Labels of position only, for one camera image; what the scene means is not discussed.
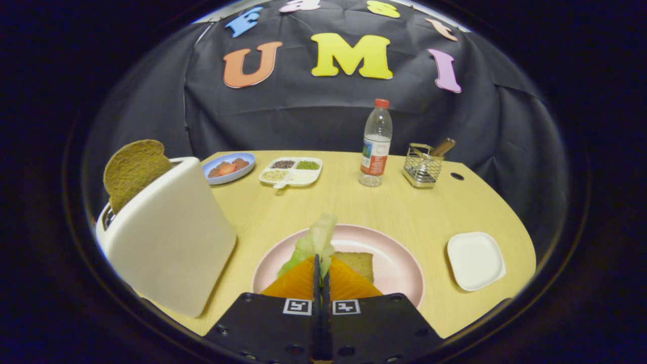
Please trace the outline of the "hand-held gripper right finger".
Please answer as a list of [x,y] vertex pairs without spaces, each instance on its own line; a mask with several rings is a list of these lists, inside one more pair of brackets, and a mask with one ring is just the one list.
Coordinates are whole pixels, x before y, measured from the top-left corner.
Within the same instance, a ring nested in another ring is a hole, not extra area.
[[333,363],[405,363],[441,337],[403,293],[382,294],[333,258],[322,281],[322,358]]

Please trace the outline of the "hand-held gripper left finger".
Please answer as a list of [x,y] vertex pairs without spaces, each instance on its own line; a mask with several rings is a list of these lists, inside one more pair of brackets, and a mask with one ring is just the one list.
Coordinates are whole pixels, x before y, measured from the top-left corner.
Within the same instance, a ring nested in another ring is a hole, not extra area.
[[312,363],[313,333],[321,311],[319,256],[310,270],[312,299],[242,293],[204,339],[251,363]]

